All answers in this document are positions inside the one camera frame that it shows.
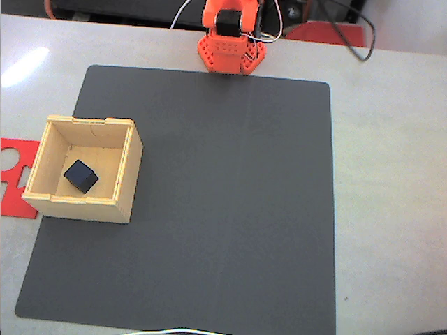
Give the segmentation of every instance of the orange robot base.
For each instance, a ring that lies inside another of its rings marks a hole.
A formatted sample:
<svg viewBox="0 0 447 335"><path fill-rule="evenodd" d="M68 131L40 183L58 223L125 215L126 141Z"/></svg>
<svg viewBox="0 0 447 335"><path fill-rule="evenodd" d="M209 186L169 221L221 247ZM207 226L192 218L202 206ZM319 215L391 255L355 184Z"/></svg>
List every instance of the orange robot base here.
<svg viewBox="0 0 447 335"><path fill-rule="evenodd" d="M198 42L198 53L209 72L249 75L265 57L265 46L247 36L220 36L210 29Z"/></svg>

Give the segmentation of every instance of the black cable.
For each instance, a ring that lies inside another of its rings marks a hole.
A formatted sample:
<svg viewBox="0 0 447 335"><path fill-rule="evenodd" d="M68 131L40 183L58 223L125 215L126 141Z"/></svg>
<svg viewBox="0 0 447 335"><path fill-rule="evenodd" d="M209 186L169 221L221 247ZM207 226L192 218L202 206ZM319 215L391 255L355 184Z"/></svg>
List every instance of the black cable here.
<svg viewBox="0 0 447 335"><path fill-rule="evenodd" d="M423 332L423 333L417 333L414 335L447 335L447 329L445 330L434 330L432 332Z"/></svg>
<svg viewBox="0 0 447 335"><path fill-rule="evenodd" d="M352 8L348 5L345 5L344 3L338 2L337 0L327 0L326 2L333 2L336 3L337 5L340 5L342 7L345 7L351 11L353 11L355 14L357 14L358 16L360 16L362 19L364 19L366 21L366 23L368 23L368 25L371 27L372 30L372 42L371 42L371 47L369 48L369 52L366 55L366 57L362 57L360 54L358 54L358 52L353 48L352 44L349 42L348 38L344 35L343 31L340 30L340 28L338 27L338 25L335 23L335 21L331 18L331 16L328 13L328 10L326 10L326 7L324 5L323 2L321 2L321 0L317 0L318 2L318 7L320 7L321 12L326 16L326 18L329 20L329 22L331 23L331 25L334 27L335 31L337 32L337 34L340 36L340 38L343 40L345 46L348 47L349 51L351 51L351 53L359 60L359 61L367 61L371 55L372 55L372 51L374 50L374 46L376 44L376 27L373 25L373 23L367 18L365 17L361 12L359 12L358 10L356 10L355 8Z"/></svg>

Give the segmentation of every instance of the red cutout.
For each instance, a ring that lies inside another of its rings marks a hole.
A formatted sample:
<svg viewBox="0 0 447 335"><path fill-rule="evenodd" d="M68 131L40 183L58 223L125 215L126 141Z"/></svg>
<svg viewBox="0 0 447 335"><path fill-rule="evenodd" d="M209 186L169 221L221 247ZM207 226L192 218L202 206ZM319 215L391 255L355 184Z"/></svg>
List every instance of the red cutout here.
<svg viewBox="0 0 447 335"><path fill-rule="evenodd" d="M5 195L1 201L1 215L16 218L36 218L37 210L22 199L25 186L17 188L25 166L32 167L36 157L39 141L16 140L1 138L1 150L16 149L19 152L19 161L15 167L1 171L1 181L7 182Z"/></svg>

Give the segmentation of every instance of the white cable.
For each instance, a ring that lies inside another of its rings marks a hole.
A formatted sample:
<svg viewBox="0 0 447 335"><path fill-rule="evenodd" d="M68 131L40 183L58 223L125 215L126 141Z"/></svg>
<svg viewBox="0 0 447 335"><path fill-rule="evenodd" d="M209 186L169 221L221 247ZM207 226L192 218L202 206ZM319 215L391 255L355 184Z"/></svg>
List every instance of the white cable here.
<svg viewBox="0 0 447 335"><path fill-rule="evenodd" d="M279 32L278 32L278 35L276 35L275 38L273 38L272 40L263 40L262 38L257 38L257 37L250 36L250 35L247 34L247 33L242 33L242 35L247 36L247 37L250 37L252 40L257 40L258 42L263 42L263 43L273 43L273 42L275 42L276 40L279 40L279 38L280 38L281 35L282 35L282 29L283 29L283 26L282 26L281 9L279 9L279 3L278 3L278 0L274 0L274 5L275 5L275 7L277 8L278 19L279 19Z"/></svg>
<svg viewBox="0 0 447 335"><path fill-rule="evenodd" d="M267 38L271 38L271 39L273 39L273 38L274 38L274 36L273 36L273 35L270 35L269 33L264 33L263 31L261 32L261 36L262 36L262 37L267 37Z"/></svg>
<svg viewBox="0 0 447 335"><path fill-rule="evenodd" d="M148 330L148 331L143 331L143 332L123 334L123 335L166 335L166 334L227 335L227 334L221 334L221 333L207 332L205 330L196 330L196 329L188 329L188 328Z"/></svg>
<svg viewBox="0 0 447 335"><path fill-rule="evenodd" d="M252 57L251 57L249 54L247 54L246 52L244 53L245 57L248 58L248 59L250 59L251 61L255 61L255 60L257 60L258 57L259 57L258 42L256 42L256 40L253 40L253 44L254 44L254 46L255 46L255 48L256 48L256 57L255 57L255 58L252 58Z"/></svg>
<svg viewBox="0 0 447 335"><path fill-rule="evenodd" d="M177 20L179 19L180 15L182 14L182 11L184 10L184 8L185 8L186 6L188 6L188 4L189 4L190 2L191 2L191 0L186 0L186 1L182 4L182 6L179 8L177 14L175 14L173 23L170 24L169 29L174 28L175 24L177 23Z"/></svg>

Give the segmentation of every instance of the orange bracket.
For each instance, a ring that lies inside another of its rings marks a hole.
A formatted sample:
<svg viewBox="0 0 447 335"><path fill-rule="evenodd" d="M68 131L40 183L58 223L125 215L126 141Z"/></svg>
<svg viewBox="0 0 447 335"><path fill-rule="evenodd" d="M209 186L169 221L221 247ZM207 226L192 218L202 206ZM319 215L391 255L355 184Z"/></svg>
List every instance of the orange bracket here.
<svg viewBox="0 0 447 335"><path fill-rule="evenodd" d="M245 35L239 37L217 34L216 17L220 10L238 10L242 13L240 30L251 33L258 14L258 0L207 0L202 23L207 35L198 42L198 53L209 72L249 75L265 57L262 42L256 45Z"/></svg>

